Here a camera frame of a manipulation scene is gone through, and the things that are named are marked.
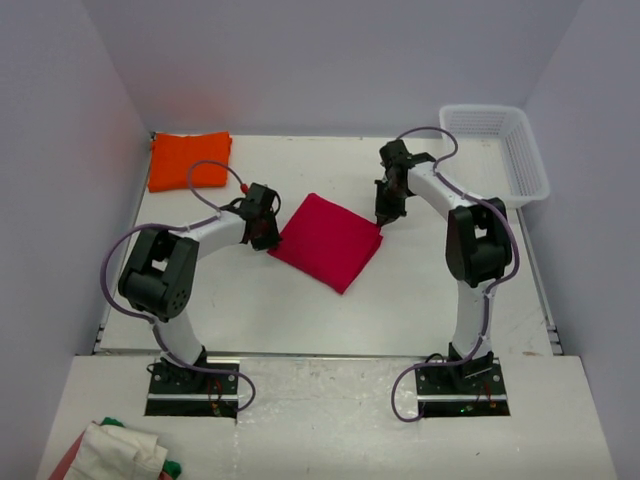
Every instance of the white basket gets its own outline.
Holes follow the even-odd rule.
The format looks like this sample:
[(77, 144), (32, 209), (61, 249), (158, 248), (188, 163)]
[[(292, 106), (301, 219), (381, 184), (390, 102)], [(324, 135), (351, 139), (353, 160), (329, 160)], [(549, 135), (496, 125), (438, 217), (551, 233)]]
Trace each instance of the white basket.
[(549, 196), (538, 146), (519, 108), (447, 105), (440, 109), (440, 125), (460, 143), (458, 155), (441, 168), (467, 190), (500, 197), (508, 208)]

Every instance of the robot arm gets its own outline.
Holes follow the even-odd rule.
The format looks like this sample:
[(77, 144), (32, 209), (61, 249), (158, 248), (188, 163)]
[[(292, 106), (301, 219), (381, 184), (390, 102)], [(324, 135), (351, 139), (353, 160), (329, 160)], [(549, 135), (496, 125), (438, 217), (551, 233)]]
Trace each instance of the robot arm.
[[(255, 250), (277, 246), (281, 238), (273, 211), (276, 197), (274, 190), (254, 183), (246, 197), (222, 207), (216, 221), (180, 233), (147, 228), (138, 235), (118, 291), (133, 308), (157, 319), (163, 343), (184, 363), (194, 365), (203, 351), (186, 310), (197, 261), (239, 243), (251, 243)], [(163, 357), (173, 362), (164, 353)]]
[[(449, 357), (460, 360), (473, 352), (488, 315), (482, 345), (462, 367), (461, 374), (464, 377), (487, 370), (493, 361), (490, 338), (493, 297), (485, 302), (485, 290), (504, 276), (505, 267), (511, 262), (507, 233), (489, 209), (454, 193), (437, 178), (433, 170), (435, 158), (428, 153), (412, 155), (402, 140), (394, 140), (380, 149), (380, 156), (385, 176), (376, 182), (378, 225), (405, 216), (405, 202), (411, 196), (426, 200), (447, 221), (445, 258), (458, 281), (458, 318)], [(488, 202), (506, 216), (500, 199)]]

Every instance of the gray wall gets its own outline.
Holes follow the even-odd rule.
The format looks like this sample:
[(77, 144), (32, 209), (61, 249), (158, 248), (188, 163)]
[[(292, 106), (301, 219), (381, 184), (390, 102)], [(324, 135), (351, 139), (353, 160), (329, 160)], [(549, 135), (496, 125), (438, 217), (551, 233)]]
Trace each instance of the gray wall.
[(78, 0), (0, 3), (0, 470), (34, 478), (146, 133)]
[(146, 126), (386, 134), (523, 105), (581, 0), (84, 0)]
[(586, 0), (526, 111), (552, 186), (526, 211), (621, 479), (640, 472), (640, 2)]

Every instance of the white tabletop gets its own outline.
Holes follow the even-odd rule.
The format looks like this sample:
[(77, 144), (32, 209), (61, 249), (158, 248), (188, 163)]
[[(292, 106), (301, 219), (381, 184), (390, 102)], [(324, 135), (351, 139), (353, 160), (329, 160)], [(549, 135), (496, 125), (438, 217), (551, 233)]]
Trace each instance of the white tabletop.
[[(230, 164), (244, 181), (266, 183), (282, 196), (280, 228), (305, 196), (315, 192), (374, 218), (374, 180), (383, 174), (378, 150), (388, 139), (234, 136)], [(414, 152), (439, 154), (440, 140), (407, 140)], [(473, 145), (464, 159), (473, 160)], [(482, 149), (491, 148), (486, 143)], [(474, 168), (458, 161), (458, 180)], [(229, 178), (205, 196), (227, 203), (239, 195)], [(189, 315), (209, 351), (324, 355), (409, 355), (446, 352), (456, 321), (456, 282), (444, 258), (446, 223), (419, 198), (408, 216), (382, 231), (384, 239), (347, 292), (340, 296), (302, 272), (245, 245), (216, 252), (198, 264)], [(210, 215), (189, 191), (144, 194), (137, 223), (182, 225)], [(499, 355), (551, 355), (546, 324), (517, 216), (510, 212), (523, 251), (522, 269), (495, 301), (493, 345)], [(112, 311), (102, 337), (106, 351), (157, 351), (142, 321)]]
[[(392, 381), (408, 359), (243, 360), (258, 396), (237, 424), (145, 417), (151, 361), (74, 359), (38, 479), (48, 478), (89, 422), (105, 416), (159, 435), (168, 458), (183, 467), (181, 480), (616, 478), (576, 357), (503, 356), (510, 417), (409, 425), (389, 408)], [(405, 414), (415, 413), (408, 379), (398, 392)]]

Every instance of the purple cable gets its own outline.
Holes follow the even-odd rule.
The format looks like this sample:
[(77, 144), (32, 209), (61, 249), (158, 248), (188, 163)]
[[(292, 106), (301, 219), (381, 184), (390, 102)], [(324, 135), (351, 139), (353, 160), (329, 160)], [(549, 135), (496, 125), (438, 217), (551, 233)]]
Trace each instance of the purple cable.
[[(203, 164), (206, 164), (206, 163), (212, 164), (212, 165), (219, 165), (219, 166), (221, 166), (223, 168), (226, 168), (227, 170), (229, 170), (229, 172), (231, 172), (231, 174), (234, 177), (236, 177), (238, 182), (240, 182), (240, 185), (244, 185), (244, 183), (242, 182), (240, 176), (231, 167), (229, 167), (228, 165), (225, 165), (222, 162), (217, 162), (215, 160), (200, 160), (199, 162), (194, 163), (189, 168), (189, 170), (187, 172), (187, 185), (189, 186), (189, 190), (191, 190), (191, 192), (199, 200), (201, 200), (202, 202), (204, 202), (208, 206), (210, 206), (213, 209), (215, 209), (218, 213), (221, 213), (220, 207), (218, 207), (214, 203), (208, 201), (207, 199), (205, 199), (202, 195), (200, 195), (196, 191), (196, 189), (193, 186), (193, 182), (191, 180), (191, 176), (193, 174), (193, 169), (195, 167), (197, 167), (198, 165), (203, 165)], [(144, 313), (139, 313), (139, 312), (136, 312), (136, 311), (133, 311), (133, 310), (128, 310), (128, 309), (122, 307), (120, 304), (118, 304), (116, 302), (115, 298), (113, 298), (113, 295), (111, 295), (111, 292), (109, 291), (109, 286), (107, 285), (107, 269), (109, 267), (109, 261), (111, 260), (111, 257), (113, 256), (115, 251), (118, 249), (120, 244), (122, 244), (122, 242), (124, 242), (127, 238), (129, 238), (134, 233), (137, 233), (137, 232), (139, 232), (141, 230), (144, 230), (145, 228), (162, 228), (162, 229), (171, 230), (171, 231), (174, 231), (174, 232), (186, 232), (188, 230), (191, 230), (191, 229), (194, 229), (194, 228), (203, 227), (205, 225), (213, 223), (218, 218), (219, 217), (217, 215), (215, 215), (213, 217), (205, 218), (204, 220), (200, 220), (198, 222), (192, 223), (192, 224), (184, 226), (184, 227), (174, 227), (172, 225), (165, 225), (163, 223), (145, 223), (145, 224), (137, 225), (137, 226), (133, 227), (131, 230), (126, 232), (124, 235), (122, 235), (118, 240), (116, 240), (116, 242), (111, 246), (111, 248), (109, 250), (107, 250), (107, 253), (106, 253), (106, 255), (104, 256), (104, 258), (102, 260), (102, 264), (100, 265), (100, 289), (102, 290), (102, 295), (104, 295), (104, 298), (107, 300), (107, 303), (109, 305), (111, 305), (113, 308), (115, 308), (118, 312), (120, 312), (120, 313), (122, 313), (124, 315), (128, 315), (130, 317), (140, 318), (142, 320), (146, 320), (150, 325), (152, 325), (153, 326), (153, 336), (156, 339), (156, 342), (158, 342), (158, 346), (160, 347), (162, 352), (167, 357), (169, 357), (174, 363), (176, 363), (177, 365), (181, 366), (182, 368), (186, 368), (187, 370), (192, 370), (192, 371), (199, 372), (199, 373), (208, 373), (208, 374), (211, 374), (211, 375), (236, 375), (239, 378), (242, 378), (243, 380), (245, 380), (249, 384), (249, 387), (251, 388), (251, 396), (249, 397), (249, 401), (246, 404), (244, 404), (242, 407), (239, 407), (239, 408), (236, 409), (236, 412), (241, 412), (242, 410), (246, 409), (249, 405), (251, 405), (253, 403), (253, 400), (256, 398), (256, 386), (248, 376), (246, 376), (244, 373), (236, 372), (234, 370), (219, 370), (219, 369), (215, 369), (215, 368), (196, 367), (195, 365), (189, 365), (187, 362), (185, 362), (182, 359), (178, 358), (173, 352), (171, 352), (169, 350), (169, 347), (167, 347), (167, 344), (164, 343), (164, 340), (160, 336), (160, 332), (158, 330), (158, 327), (155, 325), (155, 318), (150, 316), (150, 315), (145, 315)]]
[(219, 167), (226, 168), (229, 171), (229, 173), (231, 173), (231, 175), (236, 177), (236, 180), (238, 180), (238, 183), (240, 185), (244, 185), (244, 183), (242, 182), (240, 175), (238, 175), (235, 172), (235, 170), (233, 170), (233, 168), (229, 167), (229, 165), (226, 165), (222, 162), (218, 162), (216, 160), (199, 160), (189, 167), (189, 170), (187, 170), (187, 185), (189, 186), (189, 190), (191, 190), (191, 193), (193, 193), (196, 196), (196, 198), (200, 200), (202, 203), (204, 203), (205, 205), (209, 205), (216, 212), (220, 213), (220, 207), (218, 207), (215, 203), (210, 202), (209, 200), (204, 198), (202, 195), (200, 195), (200, 192), (198, 192), (198, 190), (196, 190), (195, 187), (193, 186), (193, 180), (192, 180), (193, 171), (195, 170), (196, 167), (200, 165), (218, 165)]
[(440, 180), (449, 190), (451, 190), (452, 192), (456, 193), (457, 195), (460, 195), (462, 198), (470, 200), (472, 202), (475, 202), (479, 205), (482, 205), (483, 207), (489, 209), (500, 221), (500, 223), (502, 224), (502, 226), (504, 227), (505, 231), (507, 232), (507, 236), (509, 237), (509, 242), (511, 243), (511, 247), (513, 249), (513, 269), (511, 270), (511, 272), (509, 272), (508, 275), (497, 279), (495, 282), (489, 284), (489, 286), (487, 286), (487, 288), (484, 291), (484, 319), (483, 319), (483, 323), (482, 323), (482, 329), (480, 331), (480, 334), (478, 336), (478, 341), (476, 342), (475, 346), (471, 349), (471, 351), (467, 354), (467, 356), (465, 356), (464, 358), (460, 359), (460, 360), (455, 360), (455, 361), (451, 361), (451, 362), (438, 362), (438, 363), (433, 363), (433, 362), (423, 362), (423, 363), (416, 363), (415, 365), (412, 365), (408, 368), (406, 368), (405, 370), (402, 371), (402, 373), (400, 375), (398, 375), (398, 378), (396, 378), (396, 381), (393, 382), (393, 387), (391, 388), (391, 409), (393, 410), (394, 415), (398, 418), (398, 420), (405, 422), (405, 423), (412, 423), (412, 422), (417, 422), (418, 420), (420, 420), (423, 417), (423, 414), (420, 414), (420, 412), (418, 412), (418, 415), (416, 415), (415, 417), (403, 417), (402, 415), (400, 415), (400, 413), (398, 412), (398, 408), (396, 407), (396, 392), (398, 390), (398, 385), (400, 385), (400, 382), (402, 381), (402, 379), (409, 373), (418, 370), (420, 368), (431, 368), (431, 367), (457, 367), (460, 365), (464, 365), (465, 363), (467, 363), (468, 361), (470, 361), (473, 356), (478, 352), (478, 350), (480, 350), (480, 347), (482, 346), (482, 339), (483, 337), (487, 334), (487, 331), (489, 330), (489, 318), (490, 318), (490, 301), (489, 301), (489, 296), (491, 295), (491, 291), (496, 288), (498, 285), (500, 285), (501, 283), (507, 282), (509, 280), (511, 280), (513, 277), (516, 276), (516, 274), (518, 273), (518, 270), (520, 269), (520, 250), (518, 249), (518, 243), (516, 242), (516, 238), (515, 235), (513, 234), (513, 230), (511, 229), (511, 226), (509, 225), (509, 222), (507, 220), (507, 218), (502, 214), (502, 212), (500, 212), (500, 210), (498, 210), (496, 207), (494, 207), (493, 205), (491, 205), (489, 202), (486, 202), (485, 200), (481, 199), (481, 198), (477, 198), (474, 197), (473, 195), (469, 195), (468, 193), (463, 192), (461, 189), (459, 189), (456, 185), (454, 185), (453, 183), (451, 183), (444, 175), (442, 175), (440, 172), (437, 171), (438, 169), (438, 165), (440, 165), (440, 163), (442, 163), (444, 160), (453, 157), (456, 153), (458, 153), (458, 141), (456, 140), (456, 138), (447, 130), (443, 129), (443, 128), (439, 128), (439, 127), (418, 127), (418, 128), (412, 128), (411, 130), (407, 130), (406, 132), (402, 133), (401, 135), (399, 135), (396, 140), (399, 140), (403, 137), (405, 137), (406, 135), (409, 135), (410, 133), (413, 132), (418, 132), (418, 131), (423, 131), (423, 130), (430, 130), (430, 131), (435, 131), (435, 132), (440, 132), (444, 135), (446, 135), (447, 137), (449, 137), (451, 139), (451, 141), (453, 142), (453, 151), (451, 153), (448, 153), (447, 155), (444, 155), (440, 158), (438, 158), (434, 163), (433, 163), (433, 173), (436, 176), (436, 178), (438, 178), (438, 180)]

